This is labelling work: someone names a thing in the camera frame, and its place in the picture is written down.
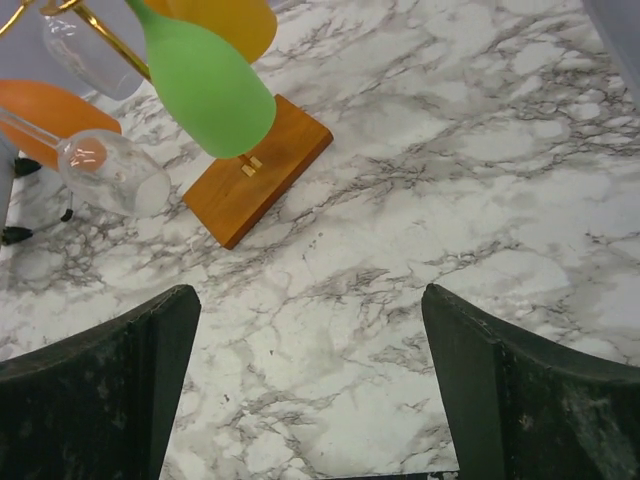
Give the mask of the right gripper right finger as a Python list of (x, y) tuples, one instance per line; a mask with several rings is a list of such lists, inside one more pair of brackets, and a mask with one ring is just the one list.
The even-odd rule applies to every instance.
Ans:
[(430, 284), (421, 301), (463, 479), (636, 479), (639, 370)]

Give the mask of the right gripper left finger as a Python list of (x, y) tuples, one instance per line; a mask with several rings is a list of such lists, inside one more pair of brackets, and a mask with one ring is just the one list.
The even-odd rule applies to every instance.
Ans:
[(2, 478), (158, 478), (200, 313), (177, 285), (2, 362)]

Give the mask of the clear wine glass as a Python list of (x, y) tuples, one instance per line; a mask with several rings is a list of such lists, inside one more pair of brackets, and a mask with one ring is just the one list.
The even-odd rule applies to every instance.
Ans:
[(142, 84), (143, 77), (76, 13), (41, 20), (44, 44), (52, 57), (97, 92), (119, 101)]
[(60, 138), (5, 108), (1, 120), (53, 148), (64, 184), (94, 207), (144, 218), (161, 212), (168, 201), (169, 175), (140, 146), (120, 134), (89, 129)]

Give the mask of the orange plastic goblet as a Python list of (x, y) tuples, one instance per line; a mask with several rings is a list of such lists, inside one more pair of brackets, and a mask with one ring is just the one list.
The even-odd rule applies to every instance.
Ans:
[[(117, 120), (61, 87), (23, 79), (1, 80), (1, 106), (60, 138), (84, 130), (102, 129), (121, 134)], [(17, 148), (44, 167), (57, 171), (56, 151), (1, 122), (1, 131)]]

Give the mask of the green plastic goblet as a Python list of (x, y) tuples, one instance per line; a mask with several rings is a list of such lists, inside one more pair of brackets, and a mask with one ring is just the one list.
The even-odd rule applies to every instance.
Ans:
[(151, 83), (175, 122), (215, 158), (256, 147), (273, 126), (276, 101), (241, 53), (219, 35), (143, 1), (128, 6), (144, 33)]

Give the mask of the yellow plastic goblet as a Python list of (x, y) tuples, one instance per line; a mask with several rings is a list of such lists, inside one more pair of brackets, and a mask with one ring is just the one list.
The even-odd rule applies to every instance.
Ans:
[(252, 64), (272, 44), (277, 17), (265, 0), (149, 0), (157, 13), (199, 25), (230, 43)]

